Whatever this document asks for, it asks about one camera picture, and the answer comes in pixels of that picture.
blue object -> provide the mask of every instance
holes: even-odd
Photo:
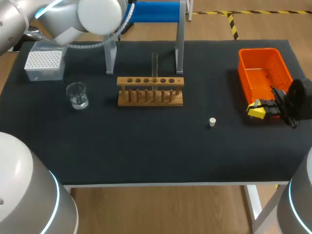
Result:
[[[179,23],[179,2],[144,2],[135,3],[129,23]]]

water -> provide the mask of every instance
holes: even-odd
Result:
[[[89,105],[89,100],[86,95],[74,96],[71,101],[76,110],[82,110]]]

test tube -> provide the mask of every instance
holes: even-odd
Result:
[[[152,53],[152,82],[156,83],[158,78],[158,53]],[[157,92],[157,86],[152,86],[152,91]]]

wooden test tube rack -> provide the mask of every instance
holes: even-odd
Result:
[[[118,106],[183,106],[182,77],[118,77],[117,86],[121,87]],[[126,86],[144,89],[126,90]],[[152,86],[157,86],[158,90],[151,90]]]

wooden floor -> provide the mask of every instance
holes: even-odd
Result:
[[[310,0],[194,0],[194,11],[312,10]],[[312,78],[312,15],[234,15],[240,39],[288,39]],[[174,24],[136,24],[122,40],[175,40]],[[101,40],[86,34],[80,40]],[[227,17],[194,15],[187,40],[233,40]],[[16,53],[0,57],[0,91]],[[262,206],[274,186],[258,186]],[[75,189],[78,234],[249,234],[245,195],[240,186]],[[278,233],[276,226],[271,234]]]

